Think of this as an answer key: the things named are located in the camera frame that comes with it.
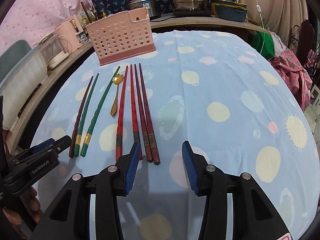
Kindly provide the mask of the left hand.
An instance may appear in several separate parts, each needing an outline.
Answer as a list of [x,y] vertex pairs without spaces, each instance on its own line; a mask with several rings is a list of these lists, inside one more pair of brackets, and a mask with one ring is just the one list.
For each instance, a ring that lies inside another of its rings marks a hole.
[[[43,215],[43,212],[41,210],[41,204],[36,197],[37,191],[33,187],[30,187],[29,190],[24,194],[23,199],[25,204],[27,204],[28,210],[30,211],[33,220],[38,223]],[[22,237],[23,239],[29,239],[29,237],[26,236],[25,233],[21,230],[23,219],[20,217],[20,215],[15,211],[9,210],[7,208],[4,208],[3,212],[10,224],[20,235],[20,237]]]

